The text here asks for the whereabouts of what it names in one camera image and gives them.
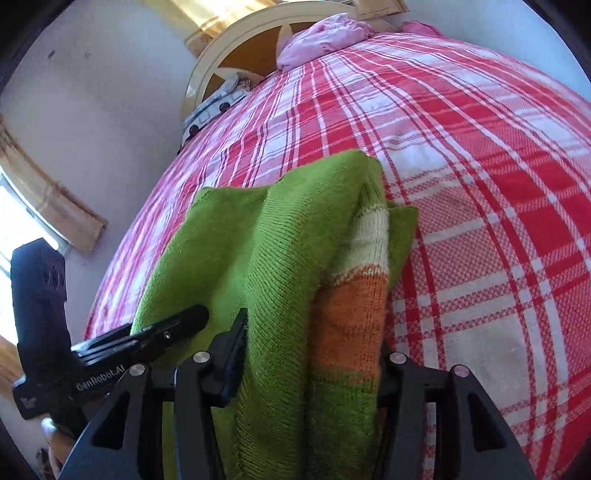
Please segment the person's left hand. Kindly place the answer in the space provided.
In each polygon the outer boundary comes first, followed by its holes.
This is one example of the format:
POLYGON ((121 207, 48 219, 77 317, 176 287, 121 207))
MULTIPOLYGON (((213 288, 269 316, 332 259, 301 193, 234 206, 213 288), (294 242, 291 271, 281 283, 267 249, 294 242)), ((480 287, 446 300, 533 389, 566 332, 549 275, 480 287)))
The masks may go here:
POLYGON ((47 441, 52 473, 58 479, 63 465, 75 445, 75 440, 61 431, 49 417, 41 420, 40 427, 47 441))

